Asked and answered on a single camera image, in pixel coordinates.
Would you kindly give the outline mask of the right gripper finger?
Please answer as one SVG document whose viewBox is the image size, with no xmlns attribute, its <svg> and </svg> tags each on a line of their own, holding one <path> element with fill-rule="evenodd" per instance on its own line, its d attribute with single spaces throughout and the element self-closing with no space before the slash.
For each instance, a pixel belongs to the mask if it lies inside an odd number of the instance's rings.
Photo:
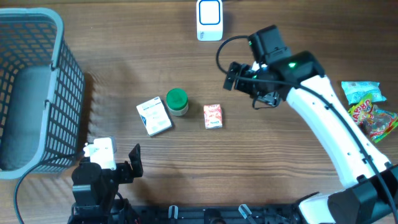
<svg viewBox="0 0 398 224">
<path fill-rule="evenodd" d="M 264 103 L 266 106 L 256 107 L 257 101 Z M 276 92 L 276 91 L 267 93 L 265 95 L 260 95 L 258 92 L 253 98 L 252 107 L 255 110 L 276 108 L 277 106 L 279 106 L 280 101 L 281 101 L 281 97 L 279 96 L 278 92 Z"/>
<path fill-rule="evenodd" d="M 236 80 L 236 74 L 239 73 L 241 69 L 241 64 L 237 62 L 232 62 L 229 65 L 229 69 L 226 73 L 226 78 L 224 80 L 223 88 L 225 90 L 231 91 L 232 88 L 234 87 L 234 83 Z"/>
</svg>

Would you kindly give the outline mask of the white blue cardboard box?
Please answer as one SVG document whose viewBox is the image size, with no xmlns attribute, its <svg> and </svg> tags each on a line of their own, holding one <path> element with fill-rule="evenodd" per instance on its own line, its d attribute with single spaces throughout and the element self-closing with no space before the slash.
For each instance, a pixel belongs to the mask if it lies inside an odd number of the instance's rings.
<svg viewBox="0 0 398 224">
<path fill-rule="evenodd" d="M 159 96 L 136 106 L 149 136 L 172 127 L 172 122 Z"/>
</svg>

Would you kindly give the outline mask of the green lid white jar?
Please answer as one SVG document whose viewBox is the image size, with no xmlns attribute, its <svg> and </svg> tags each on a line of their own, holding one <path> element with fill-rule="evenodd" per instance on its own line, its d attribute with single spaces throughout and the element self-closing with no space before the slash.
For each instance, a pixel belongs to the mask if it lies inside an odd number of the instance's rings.
<svg viewBox="0 0 398 224">
<path fill-rule="evenodd" d="M 188 111 L 188 96 L 181 88 L 174 88 L 166 95 L 166 105 L 174 116 L 183 116 Z"/>
</svg>

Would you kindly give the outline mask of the light blue tissue pack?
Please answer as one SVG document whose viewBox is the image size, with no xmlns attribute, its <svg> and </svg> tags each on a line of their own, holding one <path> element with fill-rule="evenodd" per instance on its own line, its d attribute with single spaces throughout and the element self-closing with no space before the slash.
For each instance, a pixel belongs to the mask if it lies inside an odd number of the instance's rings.
<svg viewBox="0 0 398 224">
<path fill-rule="evenodd" d="M 386 101 L 387 98 L 382 95 L 379 85 L 379 82 L 370 81 L 341 82 L 341 87 L 345 93 L 349 105 L 359 103 L 360 100 L 367 94 L 370 94 L 372 96 L 373 102 Z"/>
</svg>

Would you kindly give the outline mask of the Haribo gummy candy bag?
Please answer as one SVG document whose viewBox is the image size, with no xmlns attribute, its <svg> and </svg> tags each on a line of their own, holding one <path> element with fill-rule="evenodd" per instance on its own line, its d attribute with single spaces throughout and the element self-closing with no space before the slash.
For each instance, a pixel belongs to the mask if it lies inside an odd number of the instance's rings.
<svg viewBox="0 0 398 224">
<path fill-rule="evenodd" d="M 373 104 L 373 96 L 368 93 L 348 110 L 349 115 L 373 142 L 384 139 L 397 127 L 397 113 L 380 109 Z"/>
</svg>

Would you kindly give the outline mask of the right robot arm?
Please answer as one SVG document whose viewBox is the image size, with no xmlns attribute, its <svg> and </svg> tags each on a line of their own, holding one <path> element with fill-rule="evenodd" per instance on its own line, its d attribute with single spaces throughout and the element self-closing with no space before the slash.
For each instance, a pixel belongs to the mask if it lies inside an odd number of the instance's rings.
<svg viewBox="0 0 398 224">
<path fill-rule="evenodd" d="M 330 157 L 343 189 L 315 192 L 285 206 L 287 223 L 373 223 L 397 214 L 397 167 L 362 133 L 315 56 L 293 54 L 277 26 L 246 37 L 254 65 L 233 62 L 224 88 L 254 101 L 285 101 L 308 124 Z"/>
</svg>

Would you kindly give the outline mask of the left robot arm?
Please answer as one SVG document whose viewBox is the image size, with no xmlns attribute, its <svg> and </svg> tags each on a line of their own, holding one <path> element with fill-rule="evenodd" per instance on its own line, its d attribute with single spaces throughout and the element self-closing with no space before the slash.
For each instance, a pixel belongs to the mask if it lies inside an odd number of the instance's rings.
<svg viewBox="0 0 398 224">
<path fill-rule="evenodd" d="M 142 222 L 129 200 L 119 193 L 119 185 L 131 184 L 143 176 L 141 147 L 136 144 L 129 153 L 130 161 L 117 163 L 115 170 L 103 169 L 84 159 L 72 173 L 73 196 L 68 223 L 130 223 Z"/>
</svg>

